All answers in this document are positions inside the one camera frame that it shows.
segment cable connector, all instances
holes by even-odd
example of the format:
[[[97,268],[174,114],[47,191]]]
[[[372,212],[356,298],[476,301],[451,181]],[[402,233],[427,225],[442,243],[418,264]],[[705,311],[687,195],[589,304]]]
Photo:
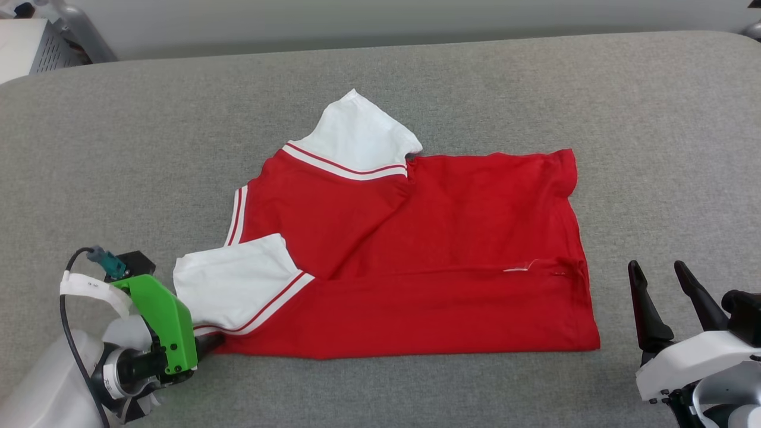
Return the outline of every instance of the cable connector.
[[[114,279],[122,279],[127,273],[127,265],[118,257],[106,251],[98,245],[93,246],[93,252],[87,253],[89,261],[100,264],[100,267],[106,271],[106,275]]]

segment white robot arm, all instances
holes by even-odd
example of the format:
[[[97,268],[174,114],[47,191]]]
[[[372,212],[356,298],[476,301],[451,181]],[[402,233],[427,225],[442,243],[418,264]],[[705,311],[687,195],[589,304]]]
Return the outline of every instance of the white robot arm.
[[[674,343],[647,291],[636,261],[629,263],[642,366],[642,400],[665,403],[680,428],[761,427],[761,295],[732,290],[721,310],[684,262],[674,264],[704,332]]]
[[[107,272],[100,281],[70,274],[78,254]],[[0,407],[0,428],[108,428],[148,415],[158,405],[154,392],[189,379],[197,363],[222,336],[194,337],[187,308],[151,274],[155,265],[139,251],[113,256],[82,248],[69,261],[61,288],[64,335],[54,342]],[[76,278],[89,292],[67,288]],[[116,295],[123,318],[102,340],[70,331],[65,294]],[[128,317],[134,303],[140,315]]]

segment striped trim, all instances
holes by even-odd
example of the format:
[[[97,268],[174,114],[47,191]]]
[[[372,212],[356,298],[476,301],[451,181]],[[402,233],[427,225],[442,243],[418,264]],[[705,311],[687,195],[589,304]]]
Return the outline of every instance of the striped trim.
[[[196,336],[202,336],[204,334],[221,332],[223,334],[230,334],[234,336],[242,336],[249,334],[256,330],[257,327],[264,324],[269,317],[272,316],[278,309],[280,309],[288,300],[291,299],[297,292],[301,291],[308,283],[314,279],[309,273],[299,270],[296,276],[283,288],[272,300],[269,301],[264,307],[262,307],[256,315],[253,316],[246,324],[236,329],[230,330],[227,328],[219,327],[216,325],[197,325],[193,328],[193,333]]]
[[[313,153],[309,153],[306,150],[296,147],[292,143],[287,143],[283,146],[283,152],[288,153],[294,158],[306,162],[314,167],[328,171],[335,175],[339,175],[349,180],[373,180],[375,178],[387,177],[389,175],[400,174],[407,176],[407,166],[403,164],[392,164],[381,168],[377,168],[371,171],[354,171],[345,166],[337,164],[328,159],[321,158]]]
[[[240,237],[243,235],[243,221],[246,212],[246,195],[248,195],[248,185],[235,191],[233,218],[230,221],[230,229],[225,239],[225,246],[240,244]]]

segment gray table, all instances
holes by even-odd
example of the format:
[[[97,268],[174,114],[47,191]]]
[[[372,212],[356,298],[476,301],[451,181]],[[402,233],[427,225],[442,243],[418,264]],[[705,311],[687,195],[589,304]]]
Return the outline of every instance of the gray table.
[[[176,257],[222,245],[234,189],[357,88],[427,154],[575,150],[602,349],[214,356],[133,426],[675,426],[639,400],[626,264],[640,261],[682,339],[699,323],[674,260],[717,298],[761,291],[759,70],[751,39],[675,32],[119,62],[6,83],[0,399],[61,334],[74,249],[141,249],[171,286]],[[71,300],[76,327],[99,334],[114,317]]]

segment black cable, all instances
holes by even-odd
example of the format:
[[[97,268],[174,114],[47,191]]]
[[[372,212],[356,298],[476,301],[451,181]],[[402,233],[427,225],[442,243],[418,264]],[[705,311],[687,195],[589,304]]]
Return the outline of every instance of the black cable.
[[[72,267],[74,266],[74,262],[77,260],[77,257],[79,254],[82,253],[91,253],[94,250],[89,247],[84,247],[78,249],[74,255],[72,255],[72,258],[68,259],[68,263],[66,264],[66,270],[71,272]],[[93,398],[93,402],[95,403],[95,407],[97,408],[97,412],[100,415],[100,421],[103,423],[103,428],[109,428],[108,424],[108,417],[106,416],[106,411],[103,409],[103,403],[100,402],[100,398],[98,397],[97,392],[95,391],[95,387],[93,386],[93,382],[90,380],[90,376],[88,375],[87,369],[84,367],[84,363],[82,363],[82,358],[79,357],[79,351],[77,351],[77,345],[74,343],[74,338],[72,337],[72,331],[68,327],[68,318],[66,317],[66,296],[61,295],[61,324],[63,324],[63,334],[66,336],[66,341],[68,342],[69,349],[72,350],[72,356],[74,357],[75,363],[77,363],[77,367],[79,368],[79,372],[82,374],[82,378],[84,378],[84,383],[87,384],[88,390],[90,390],[90,395]]]

